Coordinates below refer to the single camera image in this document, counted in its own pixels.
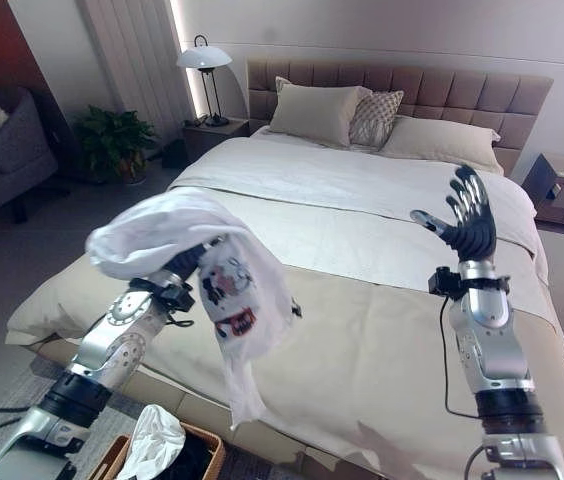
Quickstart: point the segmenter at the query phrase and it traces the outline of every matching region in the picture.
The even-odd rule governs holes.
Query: white bedsheet
[[[216,199],[287,265],[427,291],[435,268],[454,267],[457,255],[415,224],[409,212],[423,209],[454,222],[444,198],[451,192],[448,181],[455,168],[233,139],[207,153],[171,186],[214,189]],[[510,301],[514,308],[550,322],[564,345],[548,295],[546,257],[533,223],[533,204],[510,180],[486,172],[480,176],[498,229],[496,266],[500,274],[512,277]]]

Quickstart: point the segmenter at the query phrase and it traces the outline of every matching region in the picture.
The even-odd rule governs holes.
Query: printed graphic on shirt
[[[236,258],[230,257],[226,263],[215,265],[208,276],[202,279],[202,287],[211,302],[218,305],[227,295],[237,296],[253,282],[247,268]]]
[[[228,337],[229,327],[234,337],[241,337],[253,328],[257,317],[250,308],[245,308],[240,313],[215,323],[215,330],[220,337]]]

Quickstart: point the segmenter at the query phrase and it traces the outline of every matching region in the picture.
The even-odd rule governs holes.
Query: table lamp
[[[203,40],[204,45],[198,45],[198,40]],[[221,67],[231,63],[231,57],[229,57],[226,52],[217,47],[210,47],[204,35],[197,35],[193,40],[193,48],[189,48],[185,52],[182,52],[180,58],[178,58],[177,65],[184,68],[197,68],[202,75],[202,85],[204,85],[204,94],[206,95],[206,103],[209,106],[209,116],[205,120],[205,124],[209,127],[221,127],[229,123],[229,119],[222,116],[222,110],[220,109],[220,99],[218,98],[218,89],[215,86],[215,76],[213,75],[213,70],[215,67]],[[206,88],[206,80],[211,77],[213,81],[213,90],[215,92],[215,101],[218,105],[217,113],[213,113],[211,109],[211,102],[209,101],[209,92]]]

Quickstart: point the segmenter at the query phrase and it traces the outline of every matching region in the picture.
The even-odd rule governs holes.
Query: white cloth
[[[122,280],[161,269],[175,255],[218,236],[199,260],[200,295],[224,358],[232,426],[266,410],[250,360],[291,326],[292,299],[282,264],[238,218],[205,192],[179,188],[144,200],[94,230],[91,263]]]
[[[142,410],[131,436],[131,447],[116,480],[151,480],[169,468],[184,447],[180,421],[159,405]]]

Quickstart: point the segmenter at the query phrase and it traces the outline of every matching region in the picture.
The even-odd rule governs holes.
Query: gray carpet
[[[39,402],[62,369],[41,357],[36,357],[30,368],[16,378],[9,389],[9,396],[0,400],[0,407],[29,406]],[[75,480],[85,480],[98,464],[113,440],[120,434],[131,433],[135,421],[144,405],[123,395],[114,394],[100,417],[93,424],[91,437],[75,455],[72,463],[77,467]],[[22,414],[0,414],[0,423]],[[14,428],[8,426],[0,430],[0,445]],[[301,480],[302,477],[283,470],[271,463],[237,448],[226,445],[227,456],[220,480]]]

